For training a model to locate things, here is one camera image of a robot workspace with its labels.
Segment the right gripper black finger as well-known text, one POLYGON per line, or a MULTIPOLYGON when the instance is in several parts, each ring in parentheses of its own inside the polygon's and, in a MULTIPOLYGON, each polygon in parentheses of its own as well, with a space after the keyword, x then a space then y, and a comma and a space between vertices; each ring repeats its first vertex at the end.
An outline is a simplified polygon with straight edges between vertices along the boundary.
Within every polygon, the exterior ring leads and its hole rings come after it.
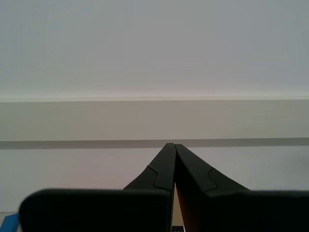
POLYGON ((308 191, 254 191, 183 145, 175 145, 175 184, 187 232, 307 232, 308 191))
POLYGON ((124 189, 44 189, 19 207, 24 232, 169 232, 175 145, 166 144, 124 189))

